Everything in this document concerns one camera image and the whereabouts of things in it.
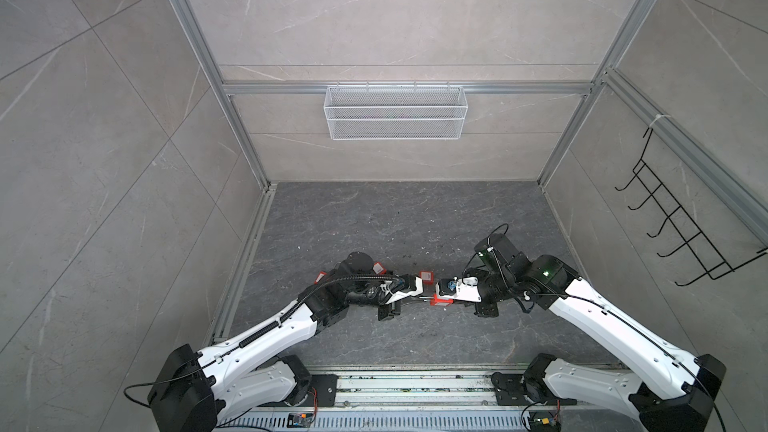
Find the red padlock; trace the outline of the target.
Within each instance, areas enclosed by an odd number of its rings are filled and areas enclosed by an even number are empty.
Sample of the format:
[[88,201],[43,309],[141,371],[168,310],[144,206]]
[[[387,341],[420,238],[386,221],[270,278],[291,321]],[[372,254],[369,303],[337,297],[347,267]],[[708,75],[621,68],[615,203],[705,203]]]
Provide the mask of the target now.
[[380,262],[375,262],[374,265],[373,265],[372,270],[377,275],[386,274],[388,272],[388,270]]
[[447,306],[453,303],[452,299],[443,299],[437,296],[433,296],[429,301],[431,306]]
[[324,278],[325,278],[327,275],[328,275],[328,274],[327,274],[326,272],[320,272],[320,273],[317,275],[317,277],[316,277],[316,279],[315,279],[314,283],[315,283],[315,284],[318,284],[318,283],[319,283],[321,280],[323,280],[323,279],[324,279]]
[[420,271],[419,277],[424,284],[431,285],[434,283],[434,274],[431,271]]

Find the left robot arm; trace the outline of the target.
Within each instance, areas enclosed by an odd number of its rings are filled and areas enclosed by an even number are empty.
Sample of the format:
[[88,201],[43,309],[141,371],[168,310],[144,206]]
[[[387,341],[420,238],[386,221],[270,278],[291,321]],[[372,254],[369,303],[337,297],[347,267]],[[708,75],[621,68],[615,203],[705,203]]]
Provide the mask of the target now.
[[161,431],[212,431],[223,419],[265,403],[300,403],[311,375],[283,351],[342,320],[350,306],[377,308],[386,320],[402,301],[420,297],[419,275],[397,275],[369,255],[353,252],[272,317],[200,350],[184,344],[147,383],[143,406]]

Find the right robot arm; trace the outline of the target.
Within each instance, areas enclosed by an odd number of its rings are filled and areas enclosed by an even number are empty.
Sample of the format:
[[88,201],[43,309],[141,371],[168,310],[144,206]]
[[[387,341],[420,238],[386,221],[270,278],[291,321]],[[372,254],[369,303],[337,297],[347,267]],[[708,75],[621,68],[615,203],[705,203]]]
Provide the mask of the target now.
[[476,244],[474,256],[480,266],[468,265],[455,288],[478,316],[497,316],[505,300],[525,313],[539,307],[577,327],[627,368],[610,373],[541,353],[522,378],[531,403],[583,401],[637,420],[647,431],[703,431],[720,414],[716,398],[726,367],[714,356],[695,356],[656,335],[561,259],[530,260],[504,226]]

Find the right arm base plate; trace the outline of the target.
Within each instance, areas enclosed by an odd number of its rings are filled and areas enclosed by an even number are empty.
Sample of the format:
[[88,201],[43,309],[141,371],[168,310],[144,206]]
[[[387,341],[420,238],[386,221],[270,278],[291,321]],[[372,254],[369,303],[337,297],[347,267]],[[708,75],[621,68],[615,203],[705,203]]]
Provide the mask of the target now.
[[544,404],[556,406],[560,402],[565,406],[577,405],[575,399],[556,396],[540,377],[532,373],[494,372],[491,376],[497,404],[499,406],[522,406]]

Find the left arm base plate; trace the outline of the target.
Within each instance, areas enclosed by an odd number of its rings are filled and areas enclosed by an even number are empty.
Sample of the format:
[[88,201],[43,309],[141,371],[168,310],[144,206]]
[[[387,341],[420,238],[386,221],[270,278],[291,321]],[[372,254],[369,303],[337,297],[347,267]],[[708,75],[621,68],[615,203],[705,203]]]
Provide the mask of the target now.
[[336,402],[339,376],[335,374],[313,375],[310,379],[301,379],[286,399],[286,406],[333,407]]

